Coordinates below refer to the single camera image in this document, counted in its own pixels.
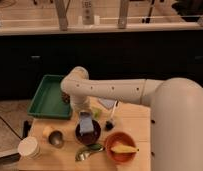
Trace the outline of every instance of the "small bowl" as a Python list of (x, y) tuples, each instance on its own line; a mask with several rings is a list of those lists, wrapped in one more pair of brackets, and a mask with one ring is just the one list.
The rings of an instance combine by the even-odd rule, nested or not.
[(91, 133), (86, 133), (86, 134), (81, 135), (80, 134), (80, 125), (78, 124), (76, 127), (76, 131), (75, 131), (76, 138), (79, 140), (79, 142), (81, 142), (84, 145), (94, 144), (100, 137), (101, 127), (97, 121), (95, 121), (95, 120), (92, 120), (92, 121), (93, 121), (94, 131)]
[(130, 145), (136, 147), (134, 140), (125, 132), (115, 132), (110, 134), (105, 139), (105, 151), (108, 158), (110, 158), (115, 164), (124, 164), (130, 162), (134, 159), (136, 153), (114, 153), (111, 148), (116, 145), (116, 143), (122, 143), (124, 145)]

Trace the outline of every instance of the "black bowl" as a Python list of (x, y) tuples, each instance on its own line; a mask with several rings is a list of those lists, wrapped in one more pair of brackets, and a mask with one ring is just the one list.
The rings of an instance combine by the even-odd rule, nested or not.
[(84, 145), (91, 145), (96, 143), (96, 141), (99, 139), (101, 134), (101, 127), (99, 123), (95, 120), (93, 121), (93, 127), (94, 131), (90, 133), (80, 134), (80, 125), (78, 124), (76, 127), (76, 138)]

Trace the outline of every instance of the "yellow object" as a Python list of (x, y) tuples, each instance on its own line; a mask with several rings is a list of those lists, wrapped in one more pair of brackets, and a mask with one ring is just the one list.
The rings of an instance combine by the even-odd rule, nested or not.
[(133, 146), (119, 144), (111, 148), (114, 153), (136, 153), (138, 149)]

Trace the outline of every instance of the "black cabinet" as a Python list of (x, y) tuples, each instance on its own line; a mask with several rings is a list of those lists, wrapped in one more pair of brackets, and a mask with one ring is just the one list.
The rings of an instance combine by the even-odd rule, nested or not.
[(203, 30), (0, 36), (0, 99), (32, 98), (45, 74), (186, 77), (203, 86)]

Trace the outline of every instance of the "red bowl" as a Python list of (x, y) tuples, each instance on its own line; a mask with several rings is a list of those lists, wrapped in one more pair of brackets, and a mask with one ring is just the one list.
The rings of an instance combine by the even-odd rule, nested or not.
[(130, 162), (134, 159), (136, 153), (114, 153), (111, 148), (117, 143), (122, 143), (124, 145), (130, 145), (136, 147), (134, 140), (125, 132), (115, 132), (110, 134), (105, 139), (105, 150), (108, 158), (110, 158), (115, 164), (124, 164)]

